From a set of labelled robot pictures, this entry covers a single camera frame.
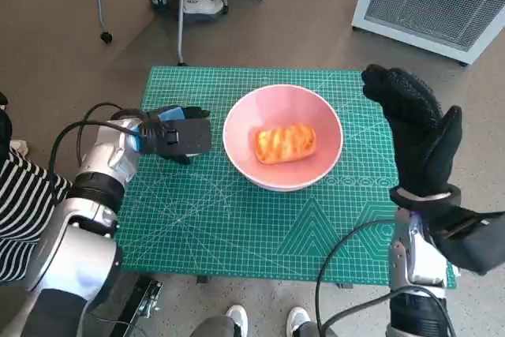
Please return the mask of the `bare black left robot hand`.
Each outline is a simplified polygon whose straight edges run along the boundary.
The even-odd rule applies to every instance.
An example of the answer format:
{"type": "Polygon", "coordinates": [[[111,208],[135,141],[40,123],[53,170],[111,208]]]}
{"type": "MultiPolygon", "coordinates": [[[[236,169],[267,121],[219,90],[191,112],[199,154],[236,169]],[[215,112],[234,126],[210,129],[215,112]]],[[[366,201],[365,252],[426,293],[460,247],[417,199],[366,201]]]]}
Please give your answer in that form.
{"type": "Polygon", "coordinates": [[[148,138],[150,154],[189,165],[191,157],[210,152],[212,136],[210,111],[201,107],[167,106],[148,112],[153,137],[148,138]]]}

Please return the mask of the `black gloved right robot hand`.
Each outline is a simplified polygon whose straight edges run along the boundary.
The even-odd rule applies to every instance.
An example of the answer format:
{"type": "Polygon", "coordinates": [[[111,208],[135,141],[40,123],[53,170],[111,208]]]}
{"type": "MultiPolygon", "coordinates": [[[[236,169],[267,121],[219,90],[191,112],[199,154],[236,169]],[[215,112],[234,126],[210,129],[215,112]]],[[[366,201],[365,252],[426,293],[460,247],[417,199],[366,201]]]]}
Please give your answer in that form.
{"type": "Polygon", "coordinates": [[[462,140],[462,109],[445,113],[432,89],[400,68],[371,64],[361,73],[364,95],[378,103],[392,132],[399,187],[417,197],[450,191],[462,140]]]}

